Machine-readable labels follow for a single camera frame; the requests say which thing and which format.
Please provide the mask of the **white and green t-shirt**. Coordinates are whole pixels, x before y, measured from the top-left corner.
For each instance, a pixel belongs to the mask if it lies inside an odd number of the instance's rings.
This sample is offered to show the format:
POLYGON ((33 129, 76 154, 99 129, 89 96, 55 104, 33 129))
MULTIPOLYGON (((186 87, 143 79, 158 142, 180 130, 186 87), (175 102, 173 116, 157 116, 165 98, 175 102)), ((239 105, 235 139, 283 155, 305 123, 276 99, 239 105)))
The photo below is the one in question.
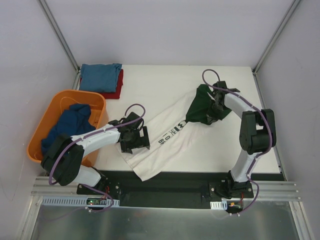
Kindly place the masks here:
POLYGON ((200 84, 145 123, 150 148, 121 152, 121 157, 141 181, 153 178, 214 129, 207 117, 213 102, 212 88, 200 84))

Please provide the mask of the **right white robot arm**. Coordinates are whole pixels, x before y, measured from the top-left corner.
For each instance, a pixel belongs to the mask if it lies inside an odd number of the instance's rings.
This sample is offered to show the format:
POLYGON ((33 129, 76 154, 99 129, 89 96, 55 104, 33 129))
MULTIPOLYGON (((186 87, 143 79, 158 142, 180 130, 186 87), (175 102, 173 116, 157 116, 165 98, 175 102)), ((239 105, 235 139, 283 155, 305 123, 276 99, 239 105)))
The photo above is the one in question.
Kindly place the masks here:
POLYGON ((227 88, 225 81, 212 86, 212 97, 207 112, 208 122, 223 120, 234 112, 241 120, 239 130, 240 155, 225 180, 214 187, 219 197, 231 199, 251 187, 251 174, 258 159, 268 153, 277 142, 275 114, 271 109, 260 109, 241 96, 236 88, 227 88))

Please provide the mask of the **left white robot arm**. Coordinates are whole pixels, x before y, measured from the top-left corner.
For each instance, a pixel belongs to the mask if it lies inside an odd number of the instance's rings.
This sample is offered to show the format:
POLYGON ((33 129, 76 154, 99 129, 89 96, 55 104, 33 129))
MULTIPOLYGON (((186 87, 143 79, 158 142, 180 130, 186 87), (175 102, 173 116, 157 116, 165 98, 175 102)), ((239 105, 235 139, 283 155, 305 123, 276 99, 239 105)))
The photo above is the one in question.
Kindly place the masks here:
POLYGON ((108 191, 107 178, 93 166, 84 166, 83 159, 100 148, 120 144, 120 151, 132 154, 135 149, 150 149, 148 128, 135 112, 120 120, 83 135, 56 137, 44 155, 41 166, 49 174, 50 185, 67 186, 76 183, 88 187, 94 194, 108 191))

